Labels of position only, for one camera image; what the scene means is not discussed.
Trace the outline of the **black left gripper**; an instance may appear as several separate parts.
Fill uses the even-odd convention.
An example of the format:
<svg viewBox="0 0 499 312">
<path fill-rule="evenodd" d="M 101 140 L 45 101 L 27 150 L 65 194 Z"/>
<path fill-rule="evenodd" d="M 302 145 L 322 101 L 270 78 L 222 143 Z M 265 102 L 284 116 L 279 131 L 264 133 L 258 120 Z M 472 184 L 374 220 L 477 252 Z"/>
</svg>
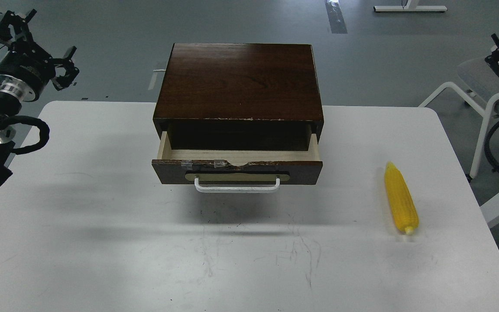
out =
<svg viewBox="0 0 499 312">
<path fill-rule="evenodd" d="M 8 10 L 0 16 L 0 44 L 10 47 L 0 61 L 0 85 L 8 77 L 23 81 L 29 87 L 25 101 L 37 101 L 50 79 L 57 91 L 68 88 L 80 72 L 72 60 L 77 47 L 55 59 L 34 41 L 29 22 L 36 14 L 31 9 L 22 17 Z M 55 68 L 64 69 L 64 74 L 55 76 Z"/>
</svg>

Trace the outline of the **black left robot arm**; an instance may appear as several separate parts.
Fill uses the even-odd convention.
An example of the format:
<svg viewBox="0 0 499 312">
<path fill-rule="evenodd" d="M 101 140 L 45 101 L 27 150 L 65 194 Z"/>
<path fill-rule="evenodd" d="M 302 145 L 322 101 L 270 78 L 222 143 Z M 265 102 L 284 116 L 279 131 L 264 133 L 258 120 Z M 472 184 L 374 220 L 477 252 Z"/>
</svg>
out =
<svg viewBox="0 0 499 312">
<path fill-rule="evenodd" d="M 37 101 L 48 83 L 66 89 L 79 74 L 75 46 L 55 58 L 34 41 L 29 22 L 35 15 L 36 10 L 25 16 L 8 10 L 0 18 L 0 44 L 7 49 L 0 61 L 0 187 L 12 175 L 6 166 L 10 154 L 32 153 L 49 142 L 47 123 L 20 115 L 22 104 Z"/>
</svg>

